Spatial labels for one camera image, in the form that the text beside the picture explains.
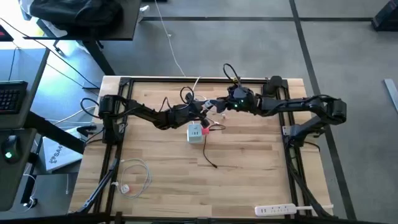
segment power strip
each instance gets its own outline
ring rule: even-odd
[[[333,205],[322,206],[322,208],[333,208]],[[291,215],[296,214],[297,210],[311,210],[311,206],[296,207],[295,204],[283,204],[283,205],[263,205],[256,206],[254,213],[258,217],[267,217],[272,215]]]

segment wooden tabletop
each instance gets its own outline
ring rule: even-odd
[[[104,77],[99,95],[116,94],[119,81],[120,77]],[[288,83],[291,98],[306,96],[301,79],[288,79]],[[171,105],[181,103],[179,91],[184,85],[192,86],[192,83],[135,82],[132,98],[158,110],[165,96]],[[227,86],[230,85],[199,83],[195,94],[207,98],[225,96]],[[245,86],[259,93],[260,85]],[[153,177],[139,198],[128,199],[115,192],[112,214],[254,218],[257,205],[291,202],[279,117],[262,118],[235,111],[227,111],[225,118],[215,113],[208,116],[226,126],[225,130],[213,131],[207,136],[206,155],[218,169],[203,157],[203,144],[187,142],[187,125],[161,131],[143,119],[128,117],[122,159],[143,159]],[[298,124],[310,119],[309,112],[294,113],[294,116]],[[86,147],[70,211],[81,207],[98,185],[105,147],[100,142]],[[301,152],[308,188],[322,205],[329,205],[318,149],[304,145]],[[132,164],[120,164],[119,181],[123,169]],[[141,189],[145,177],[144,168],[134,167],[125,173],[123,181],[135,193]],[[104,190],[101,211],[107,196],[108,187]]]

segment power adapter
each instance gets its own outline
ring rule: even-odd
[[[204,140],[201,124],[188,124],[187,141],[191,144],[202,143]]]
[[[322,206],[322,208],[333,208],[333,205]],[[311,210],[312,206],[301,206],[296,207],[295,204],[283,204],[283,205],[263,205],[256,206],[254,208],[254,213],[258,217],[267,217],[272,215],[291,215],[296,214],[297,210]]]

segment small white box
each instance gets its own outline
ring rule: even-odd
[[[187,141],[191,144],[203,142],[201,124],[188,124]]]

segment metal bracket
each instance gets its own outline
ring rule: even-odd
[[[284,136],[290,136],[290,129],[291,129],[291,126],[282,126],[282,132],[283,132]]]

